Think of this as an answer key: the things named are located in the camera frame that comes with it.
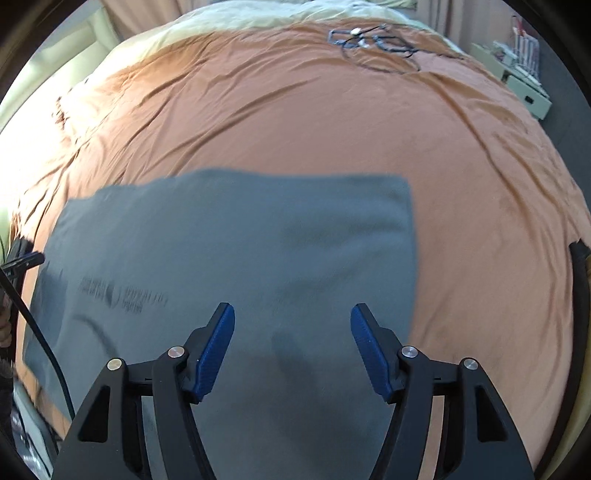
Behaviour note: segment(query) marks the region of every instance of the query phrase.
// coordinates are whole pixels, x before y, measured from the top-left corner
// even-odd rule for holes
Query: metal screw head
[[[408,358],[415,358],[418,355],[418,350],[410,345],[402,347],[402,354]]]
[[[119,358],[113,358],[113,359],[109,360],[109,363],[107,363],[107,368],[109,370],[113,371],[113,370],[120,369],[121,365],[123,365],[123,362]]]
[[[178,358],[184,355],[184,348],[181,346],[174,346],[168,350],[168,356],[170,358]]]
[[[478,362],[473,358],[466,358],[464,360],[464,367],[468,370],[476,370],[478,368]]]

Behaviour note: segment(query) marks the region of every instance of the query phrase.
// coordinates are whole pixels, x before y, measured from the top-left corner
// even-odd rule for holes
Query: gray towel
[[[31,310],[76,407],[109,358],[155,359],[227,301],[235,333],[194,409],[218,478],[369,476],[391,408],[349,315],[365,302],[407,338],[417,267],[404,179],[207,170],[112,186],[68,202],[45,254]],[[30,332],[24,358],[66,414]],[[165,478],[145,410],[152,472]]]

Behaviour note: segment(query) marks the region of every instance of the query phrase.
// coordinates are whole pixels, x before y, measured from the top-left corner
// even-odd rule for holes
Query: person's hand
[[[10,298],[8,295],[2,295],[2,304],[0,305],[0,347],[7,348],[12,343],[11,325],[10,325]]]

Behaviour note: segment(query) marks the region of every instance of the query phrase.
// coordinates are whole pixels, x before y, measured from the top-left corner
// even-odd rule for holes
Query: black cord
[[[359,67],[363,67],[364,69],[368,69],[368,70],[372,70],[373,72],[381,72],[381,73],[396,73],[398,75],[404,75],[406,73],[415,73],[415,72],[420,72],[421,71],[421,67],[420,65],[416,62],[416,60],[411,59],[410,57],[401,57],[402,59],[405,59],[406,61],[408,61],[410,64],[412,64],[415,68],[415,70],[413,72],[405,72],[403,70],[394,70],[394,69],[382,69],[379,67],[372,67],[371,65],[367,65],[365,63],[361,63],[359,61],[355,61],[354,59],[352,59],[349,54],[347,53],[347,43],[349,43],[350,41],[353,41],[357,39],[357,37],[353,36],[350,38],[347,38],[347,40],[345,40],[341,45],[340,45],[340,51],[343,55],[343,58],[347,61],[352,62],[353,64],[359,66]]]
[[[31,436],[27,433],[26,434],[30,443],[31,443],[31,447],[33,447],[33,449],[35,450],[35,453],[37,454],[37,458],[41,461],[41,464],[43,465],[43,467],[45,468],[45,471],[47,472],[47,476],[49,478],[51,478],[51,473],[49,471],[49,468],[47,467],[45,460],[43,459],[43,457],[41,456],[41,454],[39,453],[39,450],[37,449],[35,442],[33,442],[33,439],[31,438]]]
[[[25,441],[25,447],[29,448],[29,439],[28,439],[27,429],[25,428],[25,422],[22,419],[21,410],[18,408],[18,406],[14,402],[12,402],[12,409],[16,410],[18,413],[18,421],[21,424],[22,434],[24,435],[23,440]]]
[[[2,246],[2,263],[6,262],[6,249],[4,248],[4,240],[2,240],[2,235],[0,234],[0,245]]]
[[[29,311],[27,305],[25,305],[25,302],[23,302],[21,296],[18,294],[18,292],[16,291],[14,286],[12,286],[12,283],[10,282],[10,280],[8,279],[8,277],[6,276],[6,274],[3,272],[3,270],[1,268],[0,268],[0,287],[2,287],[4,292],[6,292],[6,294],[10,297],[10,299],[12,300],[12,303],[14,303],[17,306],[18,311],[20,312],[20,314],[23,316],[23,318],[25,319],[25,321],[27,322],[27,324],[31,328],[33,335],[35,335],[35,338],[37,338],[37,341],[41,345],[41,348],[43,349],[43,351],[47,355],[47,358],[49,359],[51,366],[53,367],[53,369],[56,372],[57,379],[60,381],[61,391],[63,392],[64,398],[66,400],[66,406],[68,408],[68,413],[70,414],[70,417],[73,420],[74,416],[76,415],[76,412],[74,411],[74,404],[72,403],[72,397],[70,396],[70,391],[68,390],[68,385],[66,383],[66,379],[64,377],[64,374],[61,371],[60,364],[57,362],[56,356],[53,354],[53,351],[51,350],[51,347],[47,343],[47,340],[45,340],[45,337],[43,336],[43,333],[41,332],[39,325],[37,324],[37,322],[33,318],[33,315]]]
[[[368,69],[368,70],[372,70],[374,72],[381,72],[381,73],[395,73],[398,75],[404,75],[406,73],[417,73],[421,71],[421,66],[419,65],[419,63],[413,58],[413,55],[417,52],[422,52],[422,53],[428,53],[428,54],[432,54],[432,55],[437,55],[438,57],[445,57],[448,59],[455,59],[455,60],[464,60],[465,58],[460,55],[450,55],[447,53],[440,53],[440,52],[436,52],[433,50],[425,50],[424,48],[418,48],[415,45],[411,44],[409,41],[407,41],[402,35],[400,35],[400,33],[396,30],[394,30],[394,28],[392,28],[392,30],[394,30],[394,34],[390,34],[390,35],[374,35],[373,36],[373,41],[374,43],[382,50],[382,51],[388,51],[390,53],[394,53],[397,56],[405,59],[406,61],[408,61],[410,64],[412,64],[414,66],[414,70],[410,71],[410,72],[405,72],[402,70],[394,70],[394,69],[382,69],[379,67],[372,67],[371,65],[367,65],[366,63],[362,63],[359,61],[355,61],[353,58],[351,58],[351,56],[347,53],[347,50],[350,49],[350,47],[347,47],[347,45],[349,43],[352,43],[353,41],[357,41],[357,44],[355,44],[355,47],[360,47],[359,45],[359,40],[360,38],[364,39],[362,36],[367,33],[367,32],[371,32],[373,30],[377,30],[377,29],[382,29],[385,32],[390,33],[391,32],[391,27],[412,27],[412,25],[405,25],[405,24],[380,24],[377,25],[376,27],[371,27],[371,28],[366,28],[364,30],[360,30],[358,33],[356,33],[355,35],[352,35],[351,37],[347,38],[345,41],[343,41],[340,44],[341,47],[341,53],[343,55],[343,58],[347,61],[350,61],[352,63],[354,63],[355,65],[359,66],[359,67],[363,67],[364,69]],[[395,44],[392,46],[392,48],[388,48],[386,45],[380,45],[380,42],[378,42],[376,39],[382,41],[382,40],[399,40],[402,44],[398,45]]]

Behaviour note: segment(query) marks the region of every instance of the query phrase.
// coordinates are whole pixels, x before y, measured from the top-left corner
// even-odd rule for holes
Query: blue gripper pad
[[[388,361],[359,307],[351,311],[351,333],[361,354],[374,392],[388,402],[394,390],[390,384]]]
[[[234,333],[234,324],[234,308],[227,305],[197,363],[193,392],[200,402],[213,388]]]

